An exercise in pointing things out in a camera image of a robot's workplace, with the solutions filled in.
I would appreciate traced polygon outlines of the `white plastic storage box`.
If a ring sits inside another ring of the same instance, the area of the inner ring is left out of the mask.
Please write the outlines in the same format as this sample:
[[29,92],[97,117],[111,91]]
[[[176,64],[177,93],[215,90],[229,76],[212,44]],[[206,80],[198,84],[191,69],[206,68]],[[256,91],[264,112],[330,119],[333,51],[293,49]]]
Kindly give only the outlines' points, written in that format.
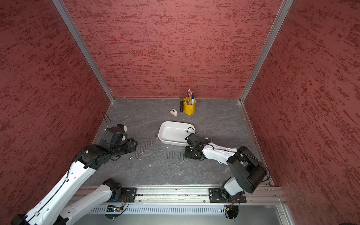
[[195,127],[189,123],[165,121],[161,124],[158,138],[164,144],[188,146],[185,138],[195,132]]

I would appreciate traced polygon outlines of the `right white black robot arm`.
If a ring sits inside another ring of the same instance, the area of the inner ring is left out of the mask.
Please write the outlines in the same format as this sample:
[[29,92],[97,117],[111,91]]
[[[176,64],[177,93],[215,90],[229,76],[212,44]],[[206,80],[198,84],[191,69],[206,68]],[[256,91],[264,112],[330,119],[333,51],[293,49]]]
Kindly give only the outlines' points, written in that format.
[[211,159],[229,167],[232,177],[213,194],[216,200],[224,202],[233,202],[237,194],[254,193],[259,184],[270,177],[267,167],[245,146],[235,149],[205,142],[198,147],[186,146],[185,157],[200,161]]

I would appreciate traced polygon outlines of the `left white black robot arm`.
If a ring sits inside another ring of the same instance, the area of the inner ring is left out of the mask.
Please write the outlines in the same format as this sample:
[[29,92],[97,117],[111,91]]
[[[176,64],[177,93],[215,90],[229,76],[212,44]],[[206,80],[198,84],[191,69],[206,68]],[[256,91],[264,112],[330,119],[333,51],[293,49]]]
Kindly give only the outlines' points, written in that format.
[[12,225],[72,225],[96,206],[111,201],[130,203],[130,197],[123,193],[122,185],[113,178],[105,180],[95,191],[67,206],[78,189],[102,165],[116,161],[122,155],[136,151],[138,142],[133,139],[118,145],[91,144],[84,147],[73,159],[68,171],[52,190],[31,210],[16,215]]

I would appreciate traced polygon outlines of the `yellow pen holder cup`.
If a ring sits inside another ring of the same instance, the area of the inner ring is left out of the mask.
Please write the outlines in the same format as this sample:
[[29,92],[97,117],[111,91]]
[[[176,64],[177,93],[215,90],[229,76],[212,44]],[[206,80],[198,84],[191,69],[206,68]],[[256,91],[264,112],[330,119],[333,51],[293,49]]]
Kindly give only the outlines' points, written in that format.
[[193,105],[188,105],[188,98],[184,99],[184,110],[183,110],[183,112],[185,114],[187,114],[187,115],[192,115],[196,111],[196,103],[197,102],[196,102],[195,99],[193,99],[193,100],[194,100],[194,104]]

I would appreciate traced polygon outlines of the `pens in yellow cup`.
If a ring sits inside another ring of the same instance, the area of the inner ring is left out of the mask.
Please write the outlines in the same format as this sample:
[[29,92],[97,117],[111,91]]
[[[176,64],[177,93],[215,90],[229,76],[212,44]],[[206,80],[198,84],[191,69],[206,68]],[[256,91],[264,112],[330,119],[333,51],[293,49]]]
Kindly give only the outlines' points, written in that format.
[[193,94],[193,90],[188,89],[188,93],[187,93],[187,105],[188,106],[192,106],[195,103],[195,96]]

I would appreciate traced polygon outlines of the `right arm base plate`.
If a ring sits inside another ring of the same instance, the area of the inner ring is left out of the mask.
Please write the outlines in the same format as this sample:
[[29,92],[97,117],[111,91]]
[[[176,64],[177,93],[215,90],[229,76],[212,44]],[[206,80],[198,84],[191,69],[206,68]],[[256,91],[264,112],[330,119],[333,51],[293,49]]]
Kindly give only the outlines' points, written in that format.
[[231,195],[224,188],[209,188],[209,199],[211,203],[246,203],[245,192],[241,191],[235,195]]

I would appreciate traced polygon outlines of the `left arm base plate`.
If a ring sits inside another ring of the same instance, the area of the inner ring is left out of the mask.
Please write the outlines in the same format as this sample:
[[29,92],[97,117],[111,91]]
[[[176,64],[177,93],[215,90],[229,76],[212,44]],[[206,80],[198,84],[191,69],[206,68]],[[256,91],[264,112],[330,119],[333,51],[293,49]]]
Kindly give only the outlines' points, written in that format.
[[134,203],[137,195],[137,188],[135,187],[117,187],[112,192],[110,202],[120,203]]

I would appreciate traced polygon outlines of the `aluminium front rail frame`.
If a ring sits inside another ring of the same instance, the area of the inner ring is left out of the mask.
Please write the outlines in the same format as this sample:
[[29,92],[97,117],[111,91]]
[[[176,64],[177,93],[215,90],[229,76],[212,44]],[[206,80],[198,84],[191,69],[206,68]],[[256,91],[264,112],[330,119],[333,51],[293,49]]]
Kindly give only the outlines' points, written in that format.
[[137,188],[135,202],[124,204],[104,202],[93,208],[89,214],[104,215],[107,219],[116,219],[122,213],[126,215],[206,215],[225,216],[226,207],[245,212],[245,207],[273,207],[276,217],[282,225],[293,225],[295,222],[287,205],[282,188],[260,185],[254,193],[245,192],[246,203],[211,203],[209,188],[220,188],[219,185],[151,185],[123,186]]

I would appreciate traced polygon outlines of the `left aluminium corner post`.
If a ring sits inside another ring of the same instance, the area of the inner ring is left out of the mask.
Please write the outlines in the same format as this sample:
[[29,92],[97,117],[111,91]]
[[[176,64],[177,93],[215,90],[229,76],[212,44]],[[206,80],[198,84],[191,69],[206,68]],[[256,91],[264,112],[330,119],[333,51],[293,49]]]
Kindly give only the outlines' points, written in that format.
[[53,4],[55,5],[58,13],[60,14],[61,18],[63,19],[65,25],[67,26],[68,30],[70,31],[72,37],[76,41],[78,47],[80,48],[83,56],[85,57],[86,61],[88,62],[90,68],[92,69],[93,73],[95,74],[97,80],[99,81],[101,87],[105,91],[106,95],[108,96],[111,103],[115,101],[115,96],[111,91],[110,87],[108,86],[104,76],[102,75],[100,68],[98,67],[95,59],[93,58],[90,50],[88,49],[85,41],[83,40],[80,31],[75,25],[75,22],[71,18],[71,15],[65,6],[64,1],[61,0],[52,0]]

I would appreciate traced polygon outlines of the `aluminium corner post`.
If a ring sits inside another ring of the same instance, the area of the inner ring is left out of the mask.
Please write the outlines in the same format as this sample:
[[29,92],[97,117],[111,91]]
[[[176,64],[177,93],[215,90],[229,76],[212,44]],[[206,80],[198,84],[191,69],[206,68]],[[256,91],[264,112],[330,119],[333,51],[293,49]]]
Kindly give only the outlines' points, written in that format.
[[71,18],[71,15],[65,6],[64,1],[61,0],[52,0],[53,4],[55,5],[58,13],[60,14],[61,18],[63,19],[65,25],[67,26],[68,30],[70,31],[72,37],[76,41],[78,47],[80,48],[83,56],[85,57],[86,61],[88,62],[90,68],[92,69],[93,73],[95,74],[97,80],[99,81],[101,87],[105,91],[106,95],[108,96],[111,103],[115,101],[115,96],[111,91],[110,87],[108,86],[104,76],[102,75],[100,68],[98,67],[95,59],[93,58],[90,50],[88,49],[85,41],[83,40],[80,31],[75,25],[75,22]]
[[269,31],[269,34],[268,34],[268,36],[267,36],[267,38],[265,40],[265,43],[264,43],[264,45],[262,47],[262,50],[261,50],[261,52],[259,54],[259,57],[258,57],[257,61],[256,61],[256,64],[255,64],[255,66],[254,66],[254,68],[252,70],[252,73],[251,73],[251,75],[249,77],[249,80],[248,80],[246,86],[245,86],[245,89],[244,89],[244,91],[243,91],[243,93],[242,93],[242,95],[240,97],[240,103],[242,105],[245,104],[245,100],[246,100],[246,98],[247,98],[247,96],[248,96],[248,94],[249,94],[249,92],[250,92],[250,90],[251,90],[251,88],[252,88],[252,86],[253,86],[253,84],[254,84],[257,76],[258,76],[258,73],[261,70],[261,67],[262,67],[263,63],[265,62],[265,59],[266,59],[266,57],[267,57],[267,55],[268,55],[274,41],[275,41],[275,38],[276,38],[276,36],[277,36],[277,34],[278,34],[282,24],[283,24],[288,12],[289,12],[292,4],[293,4],[293,0],[283,0],[282,1],[282,4],[281,4],[281,6],[279,8],[279,11],[278,11],[278,13],[276,15],[276,18],[275,18],[275,20],[273,22],[273,25],[272,25],[272,27],[271,27],[271,29]]

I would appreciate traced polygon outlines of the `right aluminium corner post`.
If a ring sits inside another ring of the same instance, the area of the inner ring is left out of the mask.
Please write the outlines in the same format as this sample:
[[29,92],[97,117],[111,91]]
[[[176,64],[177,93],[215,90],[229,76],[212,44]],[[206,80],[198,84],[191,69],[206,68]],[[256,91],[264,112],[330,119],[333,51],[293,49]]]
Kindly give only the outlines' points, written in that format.
[[256,64],[255,64],[255,66],[254,66],[254,68],[252,70],[252,73],[251,73],[251,75],[249,77],[249,80],[248,80],[246,86],[245,86],[245,89],[244,89],[244,91],[243,91],[243,93],[242,93],[242,95],[240,97],[240,103],[242,105],[245,104],[245,100],[246,100],[246,98],[247,98],[247,96],[248,96],[248,94],[249,94],[249,92],[250,92],[250,90],[251,90],[251,88],[252,88],[252,86],[253,86],[253,84],[254,84],[257,76],[258,76],[258,73],[261,70],[261,67],[262,67],[263,63],[265,62],[265,59],[266,59],[266,57],[267,57],[267,55],[268,55],[274,41],[275,41],[275,38],[276,38],[276,36],[277,36],[277,34],[278,34],[282,24],[283,24],[288,12],[289,12],[292,4],[293,4],[293,0],[283,0],[282,1],[282,4],[281,4],[281,6],[279,8],[279,11],[278,11],[278,13],[276,15],[276,18],[275,18],[275,20],[273,22],[273,25],[272,25],[272,27],[271,27],[271,29],[269,31],[269,34],[268,34],[268,36],[267,36],[267,38],[265,40],[265,43],[264,43],[264,45],[262,47],[262,50],[261,50],[261,52],[259,54],[259,57],[258,57],[257,61],[256,61]]

